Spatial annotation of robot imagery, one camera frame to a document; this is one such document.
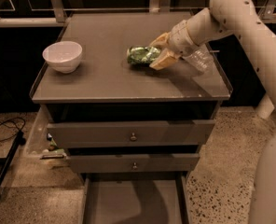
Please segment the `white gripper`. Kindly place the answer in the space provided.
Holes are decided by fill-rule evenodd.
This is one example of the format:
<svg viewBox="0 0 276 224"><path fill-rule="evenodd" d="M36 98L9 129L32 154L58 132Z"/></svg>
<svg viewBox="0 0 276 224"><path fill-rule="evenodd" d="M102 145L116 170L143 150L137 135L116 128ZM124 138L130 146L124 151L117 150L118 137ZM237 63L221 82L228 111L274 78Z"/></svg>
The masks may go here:
<svg viewBox="0 0 276 224"><path fill-rule="evenodd" d="M149 65L155 70L167 68L175 64L180 57L188 57L199 49L188 33L187 20L182 20L174 25L169 33L158 36L149 46L164 49L158 58Z"/></svg>

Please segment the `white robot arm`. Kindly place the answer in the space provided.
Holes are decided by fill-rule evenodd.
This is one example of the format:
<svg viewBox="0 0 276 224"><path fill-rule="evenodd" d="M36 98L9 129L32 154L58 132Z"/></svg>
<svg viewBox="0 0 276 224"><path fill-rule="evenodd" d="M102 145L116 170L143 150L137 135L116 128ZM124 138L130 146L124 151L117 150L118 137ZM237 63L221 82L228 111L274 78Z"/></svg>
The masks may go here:
<svg viewBox="0 0 276 224"><path fill-rule="evenodd" d="M209 6L176 24L150 45L162 49L150 64L164 69L193 54L206 42L235 35L276 109L276 34L257 16L252 0L210 0ZM276 134L259 158L249 224L276 224Z"/></svg>

